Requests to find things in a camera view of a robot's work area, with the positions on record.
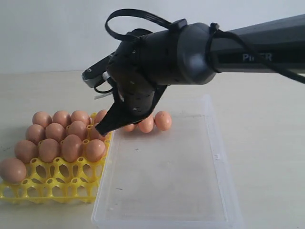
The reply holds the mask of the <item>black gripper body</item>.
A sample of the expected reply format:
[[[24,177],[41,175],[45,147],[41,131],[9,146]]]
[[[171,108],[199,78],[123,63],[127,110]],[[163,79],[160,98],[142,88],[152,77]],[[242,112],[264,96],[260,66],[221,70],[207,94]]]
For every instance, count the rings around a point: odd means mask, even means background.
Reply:
[[[166,85],[158,85],[147,93],[128,93],[117,83],[112,86],[112,124],[115,125],[138,124],[149,117],[167,89]]]

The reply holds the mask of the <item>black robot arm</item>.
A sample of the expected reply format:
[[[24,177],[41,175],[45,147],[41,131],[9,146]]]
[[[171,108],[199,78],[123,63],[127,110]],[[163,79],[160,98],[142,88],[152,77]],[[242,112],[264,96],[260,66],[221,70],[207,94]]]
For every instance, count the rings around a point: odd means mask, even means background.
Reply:
[[[222,72],[305,81],[304,15],[232,31],[185,19],[157,23],[163,31],[118,34],[106,26],[121,43],[107,64],[114,103],[96,127],[101,135],[147,118],[171,85],[204,85]]]

